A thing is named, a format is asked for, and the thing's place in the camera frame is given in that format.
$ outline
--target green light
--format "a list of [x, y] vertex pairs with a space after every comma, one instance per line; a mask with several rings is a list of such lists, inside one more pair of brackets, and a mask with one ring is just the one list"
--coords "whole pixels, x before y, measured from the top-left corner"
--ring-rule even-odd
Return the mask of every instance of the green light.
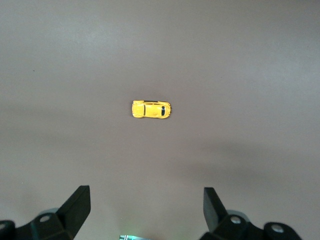
[[151, 240], [151, 239], [142, 238], [138, 236], [120, 235], [119, 240]]

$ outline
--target screw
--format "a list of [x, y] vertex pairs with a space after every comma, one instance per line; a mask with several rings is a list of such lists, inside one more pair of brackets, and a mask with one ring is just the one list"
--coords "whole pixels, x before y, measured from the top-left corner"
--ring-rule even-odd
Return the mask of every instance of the screw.
[[237, 217], [237, 216], [232, 216], [230, 219], [231, 219], [231, 222], [233, 222], [234, 224], [240, 224], [241, 223], [240, 218]]
[[271, 226], [271, 228], [272, 228], [273, 231], [275, 231], [277, 233], [280, 233], [280, 234], [282, 234], [284, 232], [284, 229], [278, 224], [273, 224]]
[[45, 215], [43, 217], [40, 218], [40, 222], [43, 223], [43, 222], [46, 222], [50, 219], [50, 215]]

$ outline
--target toy car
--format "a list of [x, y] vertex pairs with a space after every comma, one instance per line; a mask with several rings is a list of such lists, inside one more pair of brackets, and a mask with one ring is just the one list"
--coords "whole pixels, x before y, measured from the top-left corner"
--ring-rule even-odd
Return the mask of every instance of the toy car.
[[135, 118], [165, 119], [170, 116], [170, 103], [165, 101], [134, 100], [132, 104], [132, 115]]

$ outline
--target gray floor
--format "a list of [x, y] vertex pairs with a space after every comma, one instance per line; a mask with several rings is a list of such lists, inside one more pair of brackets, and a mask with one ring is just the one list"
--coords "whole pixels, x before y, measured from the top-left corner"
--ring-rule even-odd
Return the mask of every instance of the gray floor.
[[[318, 240], [319, 1], [0, 2], [0, 218], [90, 185], [76, 239], [197, 240], [203, 187]], [[167, 119], [132, 100], [170, 102]]]

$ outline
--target black plastic part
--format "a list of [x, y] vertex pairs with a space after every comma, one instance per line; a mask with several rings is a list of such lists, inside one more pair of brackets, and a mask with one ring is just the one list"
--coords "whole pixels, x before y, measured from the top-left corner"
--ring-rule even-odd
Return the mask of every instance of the black plastic part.
[[200, 240], [302, 240], [286, 224], [269, 222], [262, 230], [239, 215], [228, 214], [212, 187], [204, 188], [203, 213], [209, 232]]
[[212, 187], [204, 188], [203, 214], [210, 233], [228, 215], [227, 210]]
[[13, 221], [0, 221], [0, 240], [73, 240], [90, 210], [90, 188], [80, 186], [56, 213], [41, 214], [18, 228]]
[[56, 214], [65, 230], [74, 237], [84, 224], [90, 210], [90, 188], [89, 186], [80, 186], [58, 209]]
[[[278, 225], [283, 232], [276, 232], [272, 229], [273, 225]], [[280, 222], [268, 222], [264, 225], [264, 235], [268, 240], [301, 240], [299, 235], [290, 226]]]
[[0, 221], [0, 240], [12, 238], [15, 227], [16, 226], [13, 221], [10, 221], [10, 220]]

